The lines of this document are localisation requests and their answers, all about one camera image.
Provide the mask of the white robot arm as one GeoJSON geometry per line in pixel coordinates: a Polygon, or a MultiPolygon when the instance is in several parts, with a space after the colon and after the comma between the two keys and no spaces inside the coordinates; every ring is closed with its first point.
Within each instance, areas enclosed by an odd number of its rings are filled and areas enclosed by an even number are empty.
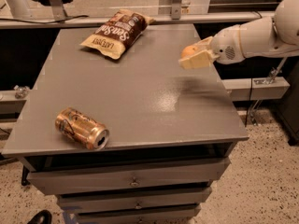
{"type": "Polygon", "coordinates": [[[283,0],[274,17],[237,24],[198,41],[181,52],[184,69],[240,63],[251,57],[284,58],[299,54],[299,0],[283,0]]]}

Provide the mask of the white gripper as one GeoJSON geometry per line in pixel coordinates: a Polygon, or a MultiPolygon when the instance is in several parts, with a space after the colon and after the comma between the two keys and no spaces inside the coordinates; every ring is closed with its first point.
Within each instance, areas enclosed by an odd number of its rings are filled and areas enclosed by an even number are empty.
{"type": "Polygon", "coordinates": [[[240,26],[222,29],[213,37],[209,36],[194,44],[193,55],[178,60],[184,69],[197,69],[210,66],[215,60],[221,64],[240,63],[245,60],[240,45],[240,26]]]}

